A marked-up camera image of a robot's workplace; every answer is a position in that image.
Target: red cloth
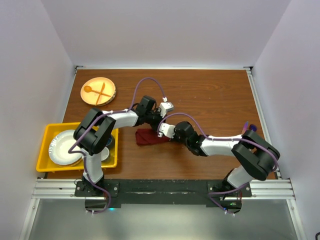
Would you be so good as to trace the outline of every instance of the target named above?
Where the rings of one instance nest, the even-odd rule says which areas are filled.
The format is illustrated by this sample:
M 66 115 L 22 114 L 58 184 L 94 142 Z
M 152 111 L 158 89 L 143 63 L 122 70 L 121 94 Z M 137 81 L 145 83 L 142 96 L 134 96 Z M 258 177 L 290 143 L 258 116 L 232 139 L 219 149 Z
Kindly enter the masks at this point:
M 135 140 L 137 145 L 143 146 L 169 142 L 170 138 L 166 136 L 158 137 L 157 133 L 151 128 L 141 128 L 135 132 Z

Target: wooden tabletop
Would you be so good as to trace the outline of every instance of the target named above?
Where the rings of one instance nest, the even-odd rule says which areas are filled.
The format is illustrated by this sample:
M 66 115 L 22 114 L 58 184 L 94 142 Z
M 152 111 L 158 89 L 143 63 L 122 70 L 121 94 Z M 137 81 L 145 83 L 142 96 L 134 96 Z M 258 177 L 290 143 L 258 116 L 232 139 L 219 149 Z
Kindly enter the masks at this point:
M 117 88 L 115 99 L 101 110 L 123 110 L 131 104 L 138 81 L 145 77 L 156 78 L 164 88 L 169 102 L 174 105 L 172 113 L 192 115 L 208 135 L 234 136 L 241 133 L 246 121 L 255 124 L 263 136 L 255 101 L 245 70 L 168 70 L 168 69 L 93 69 L 78 70 L 64 123 L 81 122 L 90 105 L 82 101 L 82 85 L 95 77 L 111 79 Z M 135 102 L 142 96 L 162 100 L 161 91 L 151 80 L 143 82 Z M 184 116 L 169 118 L 167 123 L 189 121 Z M 135 132 L 148 125 L 124 127 L 119 130 L 118 165 L 105 169 L 106 178 L 113 179 L 223 179 L 233 168 L 239 166 L 231 156 L 195 156 L 178 143 L 166 142 L 138 146 Z M 79 178 L 81 171 L 49 173 L 48 178 Z

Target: black mounting plate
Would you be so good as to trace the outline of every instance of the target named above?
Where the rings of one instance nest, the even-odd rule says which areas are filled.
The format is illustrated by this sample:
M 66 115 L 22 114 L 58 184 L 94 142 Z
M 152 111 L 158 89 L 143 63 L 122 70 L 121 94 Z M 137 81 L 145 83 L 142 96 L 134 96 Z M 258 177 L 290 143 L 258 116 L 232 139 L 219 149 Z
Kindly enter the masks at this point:
M 111 208 L 121 208 L 122 204 L 164 204 L 164 205 L 206 205 L 216 207 L 208 197 L 215 186 L 222 180 L 162 180 L 162 179 L 105 179 L 104 188 L 111 195 Z M 88 192 L 82 181 L 77 181 L 75 197 L 102 197 Z M 242 190 L 242 197 L 251 197 L 248 183 Z M 238 192 L 228 194 L 237 197 Z M 221 200 L 223 195 L 214 196 L 224 208 L 239 210 L 240 200 Z M 85 201 L 89 208 L 103 208 L 105 200 L 94 199 Z

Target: wooden spoon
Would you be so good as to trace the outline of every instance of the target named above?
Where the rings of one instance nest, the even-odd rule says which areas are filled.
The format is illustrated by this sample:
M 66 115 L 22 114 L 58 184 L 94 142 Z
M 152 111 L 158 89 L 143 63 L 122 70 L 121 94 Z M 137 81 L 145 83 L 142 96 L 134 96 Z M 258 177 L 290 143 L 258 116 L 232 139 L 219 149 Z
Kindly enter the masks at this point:
M 87 85 L 87 86 L 84 86 L 83 90 L 84 90 L 86 93 L 94 92 L 94 93 L 96 93 L 96 94 L 100 94 L 100 92 L 95 91 L 95 90 L 92 90 L 92 88 L 91 88 L 90 86 L 88 86 L 88 85 Z M 105 94 L 105 93 L 102 93 L 102 92 L 101 92 L 101 95 L 106 96 L 106 97 L 111 97 L 110 95 Z
M 106 86 L 106 84 L 105 84 L 105 83 L 103 83 L 103 84 L 102 84 L 102 88 L 101 88 L 101 91 L 99 92 L 99 96 L 98 96 L 98 99 L 96 100 L 96 103 L 95 103 L 95 105 L 96 105 L 96 106 L 98 105 L 98 102 L 99 102 L 99 98 L 100 98 L 100 96 L 101 96 L 102 92 L 104 91 L 104 89 L 105 89 L 105 86 Z

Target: yellow basket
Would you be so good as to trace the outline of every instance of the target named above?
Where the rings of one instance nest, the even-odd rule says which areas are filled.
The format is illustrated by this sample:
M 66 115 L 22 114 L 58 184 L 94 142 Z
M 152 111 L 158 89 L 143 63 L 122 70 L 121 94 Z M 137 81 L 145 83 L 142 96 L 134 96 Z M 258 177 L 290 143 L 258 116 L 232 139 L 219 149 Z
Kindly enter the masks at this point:
M 49 145 L 59 133 L 65 130 L 75 130 L 80 122 L 71 123 L 53 123 L 45 127 L 43 140 L 41 144 L 41 149 L 38 157 L 38 162 L 36 164 L 36 170 L 38 172 L 58 172 L 58 171 L 70 171 L 70 170 L 83 170 L 84 162 L 81 160 L 79 163 L 72 166 L 60 166 L 55 164 L 49 157 Z M 110 149 L 110 157 L 107 161 L 102 161 L 101 166 L 103 169 L 115 168 L 118 162 L 118 135 L 119 130 L 114 129 L 112 131 L 112 136 L 114 137 L 115 143 L 114 148 Z

